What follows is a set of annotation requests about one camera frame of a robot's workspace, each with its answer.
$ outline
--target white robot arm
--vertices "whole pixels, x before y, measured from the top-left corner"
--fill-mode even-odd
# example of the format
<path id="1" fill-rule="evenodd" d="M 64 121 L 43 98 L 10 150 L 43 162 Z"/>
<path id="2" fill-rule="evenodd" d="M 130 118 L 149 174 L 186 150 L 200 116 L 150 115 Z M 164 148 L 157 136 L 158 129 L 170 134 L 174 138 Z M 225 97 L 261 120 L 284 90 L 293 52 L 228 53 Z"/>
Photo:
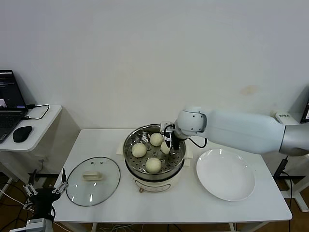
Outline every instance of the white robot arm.
<path id="1" fill-rule="evenodd" d="M 167 144 L 200 136 L 256 154 L 279 151 L 289 156 L 302 156 L 309 153 L 309 124 L 285 126 L 264 115 L 203 112 L 199 107 L 187 107 L 180 111 L 173 128 L 166 131 L 171 134 L 166 136 Z"/>

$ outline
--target monitor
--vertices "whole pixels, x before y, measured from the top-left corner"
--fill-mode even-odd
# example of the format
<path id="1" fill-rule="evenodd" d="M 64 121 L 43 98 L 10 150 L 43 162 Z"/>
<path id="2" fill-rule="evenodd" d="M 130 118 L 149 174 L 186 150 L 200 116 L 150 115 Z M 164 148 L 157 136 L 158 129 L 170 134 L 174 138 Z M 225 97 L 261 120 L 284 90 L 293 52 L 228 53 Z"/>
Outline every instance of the monitor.
<path id="1" fill-rule="evenodd" d="M 12 70 L 0 70 L 0 110 L 27 110 Z"/>

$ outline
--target glass lid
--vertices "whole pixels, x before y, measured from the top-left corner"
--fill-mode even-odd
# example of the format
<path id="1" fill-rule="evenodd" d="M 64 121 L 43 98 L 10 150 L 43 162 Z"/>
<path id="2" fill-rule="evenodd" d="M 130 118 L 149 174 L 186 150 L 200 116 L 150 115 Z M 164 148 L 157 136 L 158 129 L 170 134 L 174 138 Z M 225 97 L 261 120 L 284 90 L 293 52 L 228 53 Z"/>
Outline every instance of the glass lid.
<path id="1" fill-rule="evenodd" d="M 67 196 L 80 206 L 93 206 L 108 199 L 118 187 L 120 170 L 107 157 L 94 157 L 80 163 L 68 178 Z"/>

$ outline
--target cable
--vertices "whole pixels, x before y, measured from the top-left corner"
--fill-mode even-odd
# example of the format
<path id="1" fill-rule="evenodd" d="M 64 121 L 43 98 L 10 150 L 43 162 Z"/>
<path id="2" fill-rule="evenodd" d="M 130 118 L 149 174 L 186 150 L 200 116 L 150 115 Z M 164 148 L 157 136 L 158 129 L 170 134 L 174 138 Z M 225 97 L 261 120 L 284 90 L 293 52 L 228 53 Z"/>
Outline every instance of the cable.
<path id="1" fill-rule="evenodd" d="M 188 138 L 195 146 L 199 148 L 204 148 L 207 145 L 207 139 L 205 138 L 205 144 L 203 146 L 198 145 L 196 142 L 194 142 L 191 138 Z"/>
<path id="2" fill-rule="evenodd" d="M 22 221 L 22 222 L 25 223 L 24 220 L 22 220 L 22 219 L 20 219 L 20 218 L 15 218 L 14 220 L 10 221 L 8 224 L 4 225 L 4 226 L 0 229 L 0 232 L 3 232 L 3 230 L 4 230 L 5 228 L 7 228 L 10 224 L 12 224 L 13 222 L 15 222 L 16 220 L 20 220 L 20 221 Z"/>
<path id="3" fill-rule="evenodd" d="M 54 213 L 53 219 L 55 219 L 55 217 L 56 217 L 56 210 L 55 210 L 55 208 L 53 206 L 52 206 L 52 210 L 53 210 L 53 213 Z"/>
<path id="4" fill-rule="evenodd" d="M 45 116 L 45 114 L 47 113 L 47 111 L 49 110 L 49 105 L 34 105 L 34 106 L 33 106 L 33 104 L 32 105 L 27 105 L 28 109 L 33 109 L 33 108 L 43 107 L 43 106 L 47 106 L 47 110 L 44 112 L 44 114 L 40 118 L 33 118 L 33 117 L 26 116 L 26 117 L 22 117 L 21 119 L 22 120 L 30 120 L 30 119 L 32 119 L 32 120 L 40 120 L 40 119 L 42 119 Z"/>
<path id="5" fill-rule="evenodd" d="M 173 225 L 176 226 L 180 232 L 182 232 L 182 230 L 176 224 L 173 224 Z"/>
<path id="6" fill-rule="evenodd" d="M 129 227 L 129 226 L 133 226 L 133 225 L 134 225 L 134 224 L 127 225 L 127 226 L 115 225 L 115 226 L 112 228 L 111 232 L 113 232 L 114 230 L 117 230 L 117 229 L 121 229 L 121 228 L 124 228 L 124 227 Z"/>
<path id="7" fill-rule="evenodd" d="M 283 174 L 286 174 L 288 177 L 290 177 L 290 175 L 288 175 L 285 171 L 282 172 Z M 293 194 L 293 185 L 292 185 L 292 179 L 290 178 L 290 185 L 291 185 L 291 194 L 290 194 L 290 203 L 289 203 L 289 209 L 291 210 L 291 205 L 292 205 L 292 194 Z M 289 232 L 291 230 L 291 219 L 289 220 Z"/>
<path id="8" fill-rule="evenodd" d="M 64 230 L 67 231 L 67 232 L 72 232 L 72 231 L 69 231 L 69 230 L 67 230 L 66 228 L 60 226 L 58 223 L 55 223 L 55 222 L 54 222 L 54 224 L 56 224 L 57 226 L 61 227 L 62 229 L 64 229 Z"/>
<path id="9" fill-rule="evenodd" d="M 181 230 L 176 224 L 172 224 L 172 225 L 174 225 L 175 227 L 177 227 L 177 229 L 178 229 L 180 232 L 182 232 L 182 230 Z"/>
<path id="10" fill-rule="evenodd" d="M 164 128 L 164 136 L 165 136 L 165 134 L 166 134 L 166 129 L 167 128 L 169 128 L 169 127 L 172 127 L 172 128 L 175 128 L 175 124 L 169 124 L 169 125 L 167 125 L 165 128 Z"/>
<path id="11" fill-rule="evenodd" d="M 13 184 L 10 184 L 10 183 L 3 183 L 3 182 L 0 182 L 0 184 L 6 184 L 6 185 L 9 185 L 9 186 L 12 186 L 13 188 L 18 189 L 18 190 L 24 195 L 24 197 L 27 199 L 27 196 L 25 195 L 24 191 L 21 190 L 19 187 L 15 186 L 15 185 L 13 185 Z"/>
<path id="12" fill-rule="evenodd" d="M 14 199 L 13 197 L 10 197 L 8 194 L 6 194 L 5 192 L 3 192 L 1 189 L 0 189 L 0 191 L 1 191 L 5 196 L 11 198 L 13 201 L 16 201 L 16 202 L 20 203 L 20 204 L 23 205 L 25 208 L 27 207 L 25 204 L 21 203 L 20 201 Z"/>
<path id="13" fill-rule="evenodd" d="M 18 222 L 18 219 L 19 219 L 19 216 L 20 216 L 20 213 L 21 213 L 22 209 L 23 209 L 23 207 L 20 207 L 19 213 L 17 215 L 17 220 L 15 221 L 14 229 L 16 229 L 16 227 L 17 227 L 17 222 Z"/>

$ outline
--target black cable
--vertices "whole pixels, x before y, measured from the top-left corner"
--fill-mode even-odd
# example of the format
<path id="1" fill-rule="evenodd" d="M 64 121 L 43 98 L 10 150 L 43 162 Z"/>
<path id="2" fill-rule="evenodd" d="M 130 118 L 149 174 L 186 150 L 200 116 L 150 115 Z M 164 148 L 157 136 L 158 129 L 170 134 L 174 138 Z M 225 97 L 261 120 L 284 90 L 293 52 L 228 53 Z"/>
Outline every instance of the black cable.
<path id="1" fill-rule="evenodd" d="M 172 224 L 172 225 L 174 225 L 180 232 L 182 232 L 182 230 L 176 224 Z"/>
<path id="2" fill-rule="evenodd" d="M 10 183 L 0 182 L 0 184 L 6 184 L 6 185 L 9 185 L 9 186 L 12 186 L 13 188 L 18 189 L 18 190 L 19 190 L 19 191 L 20 191 L 20 192 L 24 195 L 24 197 L 27 199 L 26 194 L 24 193 L 24 191 L 23 191 L 21 188 L 19 188 L 19 187 L 15 186 L 15 185 L 12 185 L 12 184 L 10 184 Z"/>
<path id="3" fill-rule="evenodd" d="M 288 175 L 285 171 L 282 172 L 283 174 L 286 174 L 288 177 L 290 177 L 290 175 Z M 292 185 L 292 179 L 290 178 L 290 185 L 291 185 L 291 194 L 290 194 L 290 203 L 289 203 L 289 209 L 291 211 L 291 205 L 292 205 L 292 193 L 293 193 L 293 185 Z M 291 219 L 289 220 L 289 232 L 291 230 Z"/>
<path id="4" fill-rule="evenodd" d="M 3 232 L 3 230 L 4 230 L 5 228 L 7 228 L 9 225 L 11 225 L 11 224 L 12 224 L 13 222 L 15 222 L 16 220 L 20 220 L 20 221 L 22 221 L 22 222 L 25 223 L 25 221 L 24 221 L 23 219 L 15 218 L 14 220 L 10 221 L 8 224 L 4 225 L 4 226 L 0 229 L 0 232 Z"/>
<path id="5" fill-rule="evenodd" d="M 52 210 L 53 210 L 53 213 L 54 213 L 53 218 L 55 219 L 55 217 L 56 217 L 56 210 L 55 210 L 55 208 L 53 206 L 52 206 Z"/>
<path id="6" fill-rule="evenodd" d="M 27 196 L 25 195 L 23 190 L 21 190 L 19 187 L 16 187 L 15 185 L 12 185 L 12 184 L 9 184 L 9 183 L 3 183 L 3 182 L 0 182 L 0 184 L 6 184 L 6 185 L 9 185 L 9 186 L 12 186 L 12 187 L 18 189 L 24 195 L 25 199 L 27 199 Z M 1 203 L 1 202 L 0 202 L 0 204 L 5 205 L 5 206 L 20 206 L 20 204 L 5 204 L 5 203 Z"/>
<path id="7" fill-rule="evenodd" d="M 30 119 L 32 119 L 32 120 L 40 120 L 40 119 L 42 119 L 45 116 L 45 114 L 47 113 L 47 111 L 49 110 L 49 105 L 35 105 L 32 108 L 28 107 L 28 109 L 33 109 L 33 108 L 43 107 L 43 106 L 47 106 L 47 110 L 44 112 L 44 114 L 40 118 L 33 118 L 33 117 L 26 116 L 26 117 L 22 117 L 22 120 L 30 120 Z"/>
<path id="8" fill-rule="evenodd" d="M 20 219 L 19 216 L 20 216 L 20 213 L 21 213 L 22 209 L 23 209 L 23 205 L 20 207 L 19 213 L 17 215 L 17 219 L 15 221 L 14 229 L 16 229 L 16 227 L 17 227 L 18 219 Z"/>
<path id="9" fill-rule="evenodd" d="M 205 144 L 203 146 L 198 145 L 196 142 L 194 142 L 191 138 L 188 138 L 195 146 L 199 148 L 204 148 L 207 145 L 207 139 L 205 138 Z"/>
<path id="10" fill-rule="evenodd" d="M 167 126 L 164 128 L 164 136 L 165 136 L 165 134 L 166 134 L 166 129 L 169 128 L 169 127 L 175 128 L 175 125 L 174 125 L 174 124 L 169 124 L 169 125 L 167 125 Z"/>

